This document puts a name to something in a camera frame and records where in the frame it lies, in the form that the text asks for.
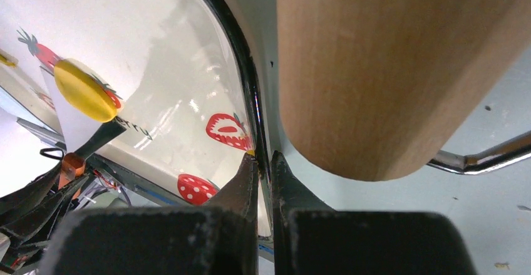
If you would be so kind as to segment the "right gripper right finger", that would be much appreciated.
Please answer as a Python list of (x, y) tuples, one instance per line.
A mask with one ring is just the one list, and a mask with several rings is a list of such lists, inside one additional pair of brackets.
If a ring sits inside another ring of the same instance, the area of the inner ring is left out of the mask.
[(271, 160), (276, 274), (475, 274), (464, 241), (434, 212), (338, 211)]

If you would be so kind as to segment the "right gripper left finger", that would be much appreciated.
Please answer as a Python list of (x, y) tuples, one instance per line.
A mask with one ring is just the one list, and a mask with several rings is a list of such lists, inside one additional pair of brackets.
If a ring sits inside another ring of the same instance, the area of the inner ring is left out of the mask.
[(257, 274), (259, 168), (236, 175), (200, 206), (83, 209), (68, 214), (40, 274)]

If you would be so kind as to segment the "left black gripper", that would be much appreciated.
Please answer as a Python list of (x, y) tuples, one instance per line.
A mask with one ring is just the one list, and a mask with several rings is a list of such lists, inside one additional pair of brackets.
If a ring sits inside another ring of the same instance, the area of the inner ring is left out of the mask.
[(11, 249), (44, 248), (88, 180), (86, 165), (58, 163), (22, 189), (1, 197), (1, 233)]

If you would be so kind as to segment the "yellow dough ball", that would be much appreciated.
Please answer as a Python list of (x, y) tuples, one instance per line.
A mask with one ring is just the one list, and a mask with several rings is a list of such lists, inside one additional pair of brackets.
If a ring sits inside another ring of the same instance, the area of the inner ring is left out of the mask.
[(65, 100), (82, 114), (100, 123), (114, 119), (118, 110), (104, 89), (87, 73), (68, 60), (53, 68), (56, 87)]

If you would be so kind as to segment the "white strawberry print tray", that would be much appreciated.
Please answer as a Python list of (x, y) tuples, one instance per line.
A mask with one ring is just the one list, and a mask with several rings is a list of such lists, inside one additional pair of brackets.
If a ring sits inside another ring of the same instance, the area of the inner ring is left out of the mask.
[(203, 205), (256, 148), (229, 19), (223, 0), (1, 0), (1, 106), (65, 144), (41, 68), (68, 60), (126, 128), (99, 155), (154, 201)]

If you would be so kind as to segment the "orange handled metal scraper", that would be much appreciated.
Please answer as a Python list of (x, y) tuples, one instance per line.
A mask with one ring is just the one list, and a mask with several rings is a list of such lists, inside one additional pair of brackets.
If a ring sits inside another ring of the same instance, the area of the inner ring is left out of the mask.
[(53, 69), (42, 67), (43, 79), (50, 92), (66, 144), (66, 155), (61, 163), (75, 169), (86, 165), (86, 160), (101, 147), (125, 132), (126, 128), (116, 120), (100, 123), (90, 119), (71, 106), (56, 87)]

